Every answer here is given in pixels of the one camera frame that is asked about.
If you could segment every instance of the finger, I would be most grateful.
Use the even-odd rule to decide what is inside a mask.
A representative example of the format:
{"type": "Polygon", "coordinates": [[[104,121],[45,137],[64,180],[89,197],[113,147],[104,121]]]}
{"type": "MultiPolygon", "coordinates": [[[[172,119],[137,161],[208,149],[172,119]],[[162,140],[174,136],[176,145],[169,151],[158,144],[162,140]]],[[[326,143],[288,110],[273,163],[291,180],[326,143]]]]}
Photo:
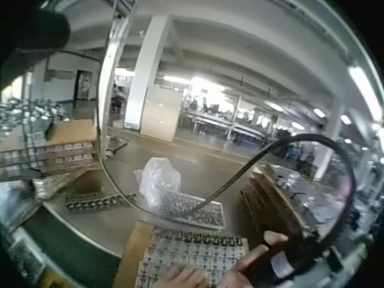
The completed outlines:
{"type": "Polygon", "coordinates": [[[209,287],[209,282],[206,278],[204,278],[199,285],[196,286],[196,288],[208,288],[209,287]]]}
{"type": "Polygon", "coordinates": [[[286,242],[288,240],[288,237],[281,233],[276,233],[273,231],[265,231],[264,232],[264,240],[269,245],[275,245],[278,243],[286,242]]]}
{"type": "Polygon", "coordinates": [[[240,258],[240,260],[236,263],[235,267],[233,267],[233,270],[236,271],[243,271],[245,268],[247,268],[249,265],[251,265],[252,262],[256,260],[260,255],[268,251],[268,247],[265,245],[259,245],[255,249],[251,250],[247,255],[240,258]]]}
{"type": "Polygon", "coordinates": [[[175,279],[176,276],[178,276],[181,272],[181,268],[180,267],[171,267],[167,273],[165,274],[165,276],[163,277],[164,280],[166,281],[170,281],[172,279],[175,279]]]}
{"type": "Polygon", "coordinates": [[[207,279],[205,271],[195,270],[183,283],[184,287],[196,287],[203,279],[207,279]]]}
{"type": "Polygon", "coordinates": [[[187,267],[184,268],[179,275],[177,275],[176,278],[174,278],[174,281],[176,283],[182,283],[184,282],[193,272],[195,271],[194,268],[187,267]]]}

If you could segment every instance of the hand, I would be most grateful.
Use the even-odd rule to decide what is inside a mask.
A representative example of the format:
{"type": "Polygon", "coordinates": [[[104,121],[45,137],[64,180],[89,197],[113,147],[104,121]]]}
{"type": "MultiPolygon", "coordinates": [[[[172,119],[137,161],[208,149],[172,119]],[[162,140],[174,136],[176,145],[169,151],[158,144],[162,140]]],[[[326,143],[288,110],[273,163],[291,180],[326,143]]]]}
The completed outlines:
{"type": "MultiPolygon", "coordinates": [[[[269,245],[276,245],[281,242],[288,240],[286,235],[275,233],[272,231],[264,232],[264,240],[269,245]]],[[[235,267],[228,271],[223,279],[221,279],[217,288],[249,288],[253,287],[248,279],[242,274],[241,271],[244,271],[252,262],[255,261],[261,254],[268,251],[268,247],[265,245],[259,245],[247,255],[241,258],[235,267]]]]}
{"type": "Polygon", "coordinates": [[[172,267],[152,288],[208,288],[207,277],[205,271],[172,267]]]}

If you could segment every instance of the worker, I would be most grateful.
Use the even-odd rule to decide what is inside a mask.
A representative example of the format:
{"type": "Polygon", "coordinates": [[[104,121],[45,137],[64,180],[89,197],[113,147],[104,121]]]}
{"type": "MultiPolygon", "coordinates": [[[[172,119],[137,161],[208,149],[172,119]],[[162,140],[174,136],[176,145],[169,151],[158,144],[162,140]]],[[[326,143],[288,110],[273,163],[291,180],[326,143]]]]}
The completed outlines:
{"type": "MultiPolygon", "coordinates": [[[[286,235],[266,231],[264,240],[268,245],[276,245],[288,240],[286,235]]],[[[247,255],[241,258],[237,264],[228,271],[221,279],[217,288],[249,288],[251,283],[244,276],[244,271],[261,254],[268,251],[265,245],[259,245],[247,255]]],[[[207,288],[209,287],[208,275],[205,271],[197,270],[191,267],[177,268],[172,267],[165,276],[159,279],[152,288],[207,288]]]]}

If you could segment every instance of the ceiling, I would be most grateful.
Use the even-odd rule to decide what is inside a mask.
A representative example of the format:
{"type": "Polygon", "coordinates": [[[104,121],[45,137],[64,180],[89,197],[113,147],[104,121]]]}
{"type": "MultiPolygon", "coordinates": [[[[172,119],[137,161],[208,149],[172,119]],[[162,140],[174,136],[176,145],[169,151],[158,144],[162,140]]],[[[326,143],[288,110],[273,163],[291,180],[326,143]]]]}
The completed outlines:
{"type": "MultiPolygon", "coordinates": [[[[171,36],[177,41],[169,37],[162,57],[170,69],[209,74],[260,105],[269,91],[272,99],[289,107],[290,116],[310,125],[323,122],[313,108],[327,114],[337,98],[352,117],[359,116],[357,126],[350,125],[343,133],[356,142],[362,142],[361,135],[367,140],[367,106],[338,53],[281,7],[265,0],[240,2],[141,0],[123,58],[134,63],[143,41],[139,32],[145,33],[153,14],[171,14],[171,36]],[[177,50],[182,52],[182,63],[177,50]]],[[[110,7],[100,0],[83,0],[64,13],[73,31],[67,48],[100,51],[109,30],[110,7]]]]}

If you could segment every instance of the plastic bag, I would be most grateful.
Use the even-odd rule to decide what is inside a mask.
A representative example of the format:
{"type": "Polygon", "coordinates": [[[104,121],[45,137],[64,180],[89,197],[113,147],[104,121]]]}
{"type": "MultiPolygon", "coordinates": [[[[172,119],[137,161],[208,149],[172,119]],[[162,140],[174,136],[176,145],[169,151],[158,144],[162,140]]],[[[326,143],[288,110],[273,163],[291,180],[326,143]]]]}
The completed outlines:
{"type": "Polygon", "coordinates": [[[148,208],[157,211],[165,191],[180,191],[180,173],[167,158],[152,157],[144,169],[134,171],[139,192],[147,201],[148,208]]]}

